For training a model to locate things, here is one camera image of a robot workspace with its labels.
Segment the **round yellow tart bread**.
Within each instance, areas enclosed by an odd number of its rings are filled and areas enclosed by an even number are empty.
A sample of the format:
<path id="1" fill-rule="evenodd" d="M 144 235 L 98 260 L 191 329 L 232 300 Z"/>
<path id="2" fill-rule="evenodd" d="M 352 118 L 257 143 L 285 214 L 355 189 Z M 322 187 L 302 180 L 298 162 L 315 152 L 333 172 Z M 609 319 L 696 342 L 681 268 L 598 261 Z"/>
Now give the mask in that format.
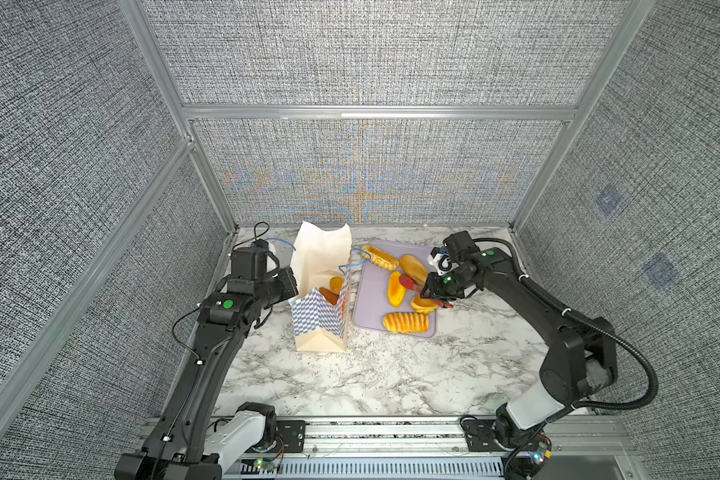
<path id="1" fill-rule="evenodd" d="M 422 315 L 433 313 L 440 307 L 436 301 L 421 298 L 420 296 L 415 296 L 410 305 L 415 313 Z"/>

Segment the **blue checkered paper bag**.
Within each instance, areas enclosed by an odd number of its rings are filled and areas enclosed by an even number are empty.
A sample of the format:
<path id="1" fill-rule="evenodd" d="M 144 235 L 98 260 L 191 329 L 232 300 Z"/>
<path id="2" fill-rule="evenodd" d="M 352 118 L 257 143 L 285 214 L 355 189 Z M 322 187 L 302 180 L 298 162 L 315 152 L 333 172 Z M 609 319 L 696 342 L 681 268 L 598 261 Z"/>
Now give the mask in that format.
<path id="1" fill-rule="evenodd" d="M 344 353 L 349 345 L 350 274 L 369 261 L 354 244 L 351 227 L 323 229 L 301 224 L 294 240 L 271 239 L 291 250 L 289 266 L 297 286 L 288 301 L 296 350 Z"/>

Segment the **sesame sugar bun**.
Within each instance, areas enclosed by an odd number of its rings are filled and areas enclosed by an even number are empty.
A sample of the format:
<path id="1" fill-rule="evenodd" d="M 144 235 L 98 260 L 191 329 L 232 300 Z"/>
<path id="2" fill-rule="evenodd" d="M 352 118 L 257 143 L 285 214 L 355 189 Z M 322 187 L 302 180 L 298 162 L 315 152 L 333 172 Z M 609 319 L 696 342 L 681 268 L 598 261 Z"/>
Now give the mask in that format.
<path id="1" fill-rule="evenodd" d="M 343 276 L 335 276 L 329 280 L 329 290 L 336 295 L 339 295 L 344 285 Z"/>

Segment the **yellow oval bun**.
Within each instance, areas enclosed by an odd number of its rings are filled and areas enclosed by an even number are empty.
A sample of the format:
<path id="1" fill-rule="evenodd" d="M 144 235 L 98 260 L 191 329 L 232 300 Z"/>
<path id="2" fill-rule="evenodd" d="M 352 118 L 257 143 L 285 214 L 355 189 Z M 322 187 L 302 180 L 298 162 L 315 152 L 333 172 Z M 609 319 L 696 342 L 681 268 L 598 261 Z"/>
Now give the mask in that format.
<path id="1" fill-rule="evenodd" d="M 398 308 L 407 294 L 407 289 L 400 282 L 401 273 L 394 271 L 390 274 L 387 286 L 387 299 L 393 308 Z"/>

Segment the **yellow glazed danish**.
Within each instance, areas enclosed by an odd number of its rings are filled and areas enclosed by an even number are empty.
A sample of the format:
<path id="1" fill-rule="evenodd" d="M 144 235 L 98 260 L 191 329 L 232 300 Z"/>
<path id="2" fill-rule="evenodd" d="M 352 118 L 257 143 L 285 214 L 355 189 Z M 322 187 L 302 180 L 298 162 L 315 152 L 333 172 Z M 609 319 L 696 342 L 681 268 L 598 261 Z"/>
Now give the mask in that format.
<path id="1" fill-rule="evenodd" d="M 362 247 L 362 250 L 366 252 L 370 256 L 370 261 L 384 269 L 390 272 L 393 272 L 399 268 L 399 260 L 397 257 L 394 257 L 392 254 L 381 250 L 373 245 L 364 245 Z"/>

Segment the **long baguette loaf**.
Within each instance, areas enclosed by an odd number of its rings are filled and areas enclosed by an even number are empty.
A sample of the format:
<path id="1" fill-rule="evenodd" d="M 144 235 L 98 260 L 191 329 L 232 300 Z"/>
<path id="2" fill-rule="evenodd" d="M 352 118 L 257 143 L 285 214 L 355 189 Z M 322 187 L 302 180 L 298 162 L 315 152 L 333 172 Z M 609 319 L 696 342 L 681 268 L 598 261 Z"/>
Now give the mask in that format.
<path id="1" fill-rule="evenodd" d="M 411 254 L 402 255 L 399 258 L 399 266 L 416 285 L 419 287 L 425 286 L 429 270 L 418 258 Z"/>

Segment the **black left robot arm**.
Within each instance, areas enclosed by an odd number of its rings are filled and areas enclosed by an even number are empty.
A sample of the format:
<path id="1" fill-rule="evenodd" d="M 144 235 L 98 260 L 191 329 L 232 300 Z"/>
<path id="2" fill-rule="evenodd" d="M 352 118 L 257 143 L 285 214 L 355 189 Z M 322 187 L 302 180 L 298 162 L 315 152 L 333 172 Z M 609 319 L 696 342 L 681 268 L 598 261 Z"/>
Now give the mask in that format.
<path id="1" fill-rule="evenodd" d="M 290 267 L 281 266 L 265 240 L 234 249 L 230 272 L 194 310 L 195 336 L 167 406 L 137 453 L 118 460 L 117 479 L 219 479 L 253 446 L 275 439 L 273 407 L 253 404 L 230 424 L 233 441 L 217 452 L 205 448 L 211 414 L 227 371 L 263 310 L 298 292 Z"/>

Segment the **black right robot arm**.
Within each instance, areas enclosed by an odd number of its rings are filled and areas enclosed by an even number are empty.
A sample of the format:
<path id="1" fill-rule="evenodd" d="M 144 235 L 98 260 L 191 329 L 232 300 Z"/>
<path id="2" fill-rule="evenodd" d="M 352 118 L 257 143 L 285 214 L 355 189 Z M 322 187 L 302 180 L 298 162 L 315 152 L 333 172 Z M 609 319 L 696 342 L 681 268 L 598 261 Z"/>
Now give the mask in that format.
<path id="1" fill-rule="evenodd" d="M 495 247 L 484 249 L 479 242 L 466 231 L 446 237 L 443 248 L 451 269 L 429 274 L 423 295 L 448 304 L 489 291 L 512 307 L 546 344 L 538 380 L 496 411 L 496 441 L 509 449 L 530 442 L 544 423 L 569 414 L 579 401 L 615 382 L 615 341 L 608 337 L 613 327 L 602 319 L 590 327 L 575 321 L 571 310 L 555 306 L 523 271 L 508 242 L 497 239 Z"/>

